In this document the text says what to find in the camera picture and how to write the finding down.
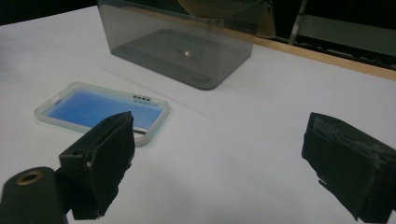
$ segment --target plastic bin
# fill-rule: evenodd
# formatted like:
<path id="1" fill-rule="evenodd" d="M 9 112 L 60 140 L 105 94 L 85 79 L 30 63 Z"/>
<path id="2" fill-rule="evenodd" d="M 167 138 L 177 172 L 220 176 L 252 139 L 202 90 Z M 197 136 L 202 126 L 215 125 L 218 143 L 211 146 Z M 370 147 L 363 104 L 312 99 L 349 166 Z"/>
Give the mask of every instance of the plastic bin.
<path id="1" fill-rule="evenodd" d="M 112 54 L 193 87 L 217 87 L 251 54 L 262 1 L 99 0 Z"/>

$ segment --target table surface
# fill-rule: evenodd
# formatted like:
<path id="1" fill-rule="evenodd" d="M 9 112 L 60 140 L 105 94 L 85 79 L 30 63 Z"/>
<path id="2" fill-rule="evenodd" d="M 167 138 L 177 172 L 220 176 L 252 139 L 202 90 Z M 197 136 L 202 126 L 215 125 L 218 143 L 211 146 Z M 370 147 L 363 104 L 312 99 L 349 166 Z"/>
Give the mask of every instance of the table surface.
<path id="1" fill-rule="evenodd" d="M 2 184 L 32 167 L 58 168 L 58 155 L 81 137 L 34 116 L 77 81 L 172 108 L 136 149 L 106 215 L 69 213 L 69 223 L 356 223 L 301 157 L 310 113 L 396 147 L 395 81 L 256 45 L 216 89 L 200 91 L 112 56 L 89 7 L 0 27 Z"/>

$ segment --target blue screen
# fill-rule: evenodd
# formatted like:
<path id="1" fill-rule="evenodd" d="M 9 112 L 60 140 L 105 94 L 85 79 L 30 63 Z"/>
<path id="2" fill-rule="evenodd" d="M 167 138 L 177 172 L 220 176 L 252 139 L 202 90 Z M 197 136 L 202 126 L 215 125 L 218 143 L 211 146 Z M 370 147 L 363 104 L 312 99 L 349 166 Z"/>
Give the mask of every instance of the blue screen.
<path id="1" fill-rule="evenodd" d="M 126 111 L 132 112 L 134 127 L 148 130 L 163 109 L 151 101 L 115 97 L 98 91 L 77 90 L 58 101 L 46 115 L 93 127 L 102 119 Z"/>

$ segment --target clear acrylic box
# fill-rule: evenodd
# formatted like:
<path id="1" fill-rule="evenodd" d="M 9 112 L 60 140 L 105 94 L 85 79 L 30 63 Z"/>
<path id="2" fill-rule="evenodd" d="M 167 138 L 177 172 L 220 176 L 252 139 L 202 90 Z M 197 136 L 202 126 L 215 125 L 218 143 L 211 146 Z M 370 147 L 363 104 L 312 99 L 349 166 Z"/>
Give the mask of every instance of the clear acrylic box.
<path id="1" fill-rule="evenodd" d="M 262 1 L 99 0 L 112 54 L 210 90 L 250 57 Z"/>

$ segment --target phone case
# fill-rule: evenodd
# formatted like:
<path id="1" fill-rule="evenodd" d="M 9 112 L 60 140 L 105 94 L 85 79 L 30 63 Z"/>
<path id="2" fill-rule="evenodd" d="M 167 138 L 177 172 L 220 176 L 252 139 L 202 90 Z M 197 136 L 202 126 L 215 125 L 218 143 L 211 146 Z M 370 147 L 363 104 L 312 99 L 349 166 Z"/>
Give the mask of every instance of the phone case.
<path id="1" fill-rule="evenodd" d="M 48 124 L 86 133 L 102 119 L 131 111 L 134 116 L 134 142 L 145 145 L 170 111 L 165 100 L 115 91 L 75 82 L 35 110 L 35 117 Z"/>

